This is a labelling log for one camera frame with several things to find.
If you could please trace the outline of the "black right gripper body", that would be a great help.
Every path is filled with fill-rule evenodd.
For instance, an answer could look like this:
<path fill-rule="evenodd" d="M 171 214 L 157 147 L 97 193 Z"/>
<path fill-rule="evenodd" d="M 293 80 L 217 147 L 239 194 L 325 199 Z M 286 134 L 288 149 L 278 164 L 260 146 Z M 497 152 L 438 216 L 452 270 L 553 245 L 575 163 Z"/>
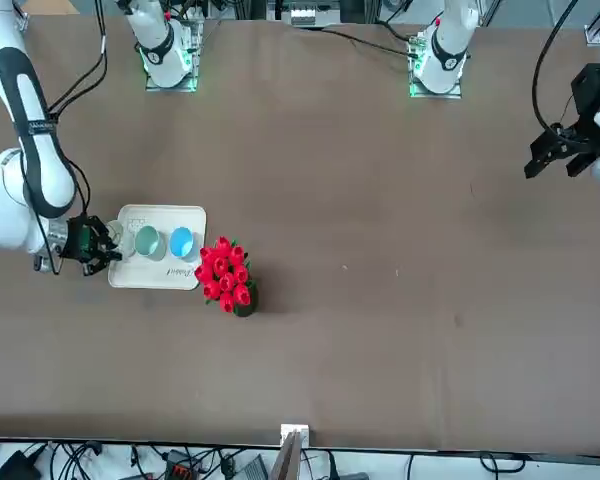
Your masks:
<path fill-rule="evenodd" d="M 67 240 L 62 257 L 94 264 L 102 262 L 104 255 L 105 224 L 97 216 L 80 214 L 67 220 Z"/>

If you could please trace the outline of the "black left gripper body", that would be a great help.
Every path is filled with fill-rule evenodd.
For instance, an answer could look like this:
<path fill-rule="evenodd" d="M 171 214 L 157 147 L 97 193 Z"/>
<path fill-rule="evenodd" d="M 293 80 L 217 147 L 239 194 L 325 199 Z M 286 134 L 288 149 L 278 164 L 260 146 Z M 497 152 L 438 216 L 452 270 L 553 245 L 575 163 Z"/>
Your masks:
<path fill-rule="evenodd" d="M 586 64 L 572 80 L 571 90 L 578 118 L 559 133 L 573 148 L 599 149 L 600 127 L 594 116 L 600 109 L 600 63 Z"/>

